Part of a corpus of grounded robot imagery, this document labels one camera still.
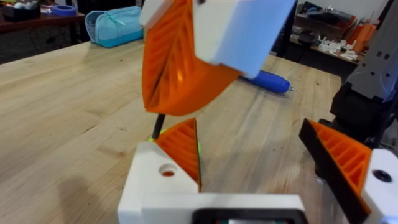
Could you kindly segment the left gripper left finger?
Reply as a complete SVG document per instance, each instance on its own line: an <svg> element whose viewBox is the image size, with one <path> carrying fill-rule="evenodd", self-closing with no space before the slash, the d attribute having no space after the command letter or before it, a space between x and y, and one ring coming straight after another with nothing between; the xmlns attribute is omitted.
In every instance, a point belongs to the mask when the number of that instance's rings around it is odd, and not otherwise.
<svg viewBox="0 0 398 224"><path fill-rule="evenodd" d="M143 223L143 198L154 193L199 193L200 148L195 118L137 145L119 201L119 223Z"/></svg>

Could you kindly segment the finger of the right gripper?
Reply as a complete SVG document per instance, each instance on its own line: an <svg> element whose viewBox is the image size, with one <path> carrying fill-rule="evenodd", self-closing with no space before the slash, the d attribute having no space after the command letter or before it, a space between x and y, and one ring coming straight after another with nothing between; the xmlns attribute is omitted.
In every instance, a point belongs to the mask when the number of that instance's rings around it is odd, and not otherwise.
<svg viewBox="0 0 398 224"><path fill-rule="evenodd" d="M160 110L177 91L172 55L190 1L145 1L140 22L144 26L142 97L147 110Z"/></svg>
<svg viewBox="0 0 398 224"><path fill-rule="evenodd" d="M293 0L190 1L173 56L178 88L160 110L185 116L206 106L240 76L262 68Z"/></svg>

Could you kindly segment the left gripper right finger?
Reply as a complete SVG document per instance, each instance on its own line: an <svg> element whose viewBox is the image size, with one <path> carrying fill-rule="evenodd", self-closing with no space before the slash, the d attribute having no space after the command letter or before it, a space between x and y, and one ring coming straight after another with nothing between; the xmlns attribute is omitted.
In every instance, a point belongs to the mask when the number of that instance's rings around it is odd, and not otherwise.
<svg viewBox="0 0 398 224"><path fill-rule="evenodd" d="M299 138L350 223L397 224L397 156L305 119Z"/></svg>

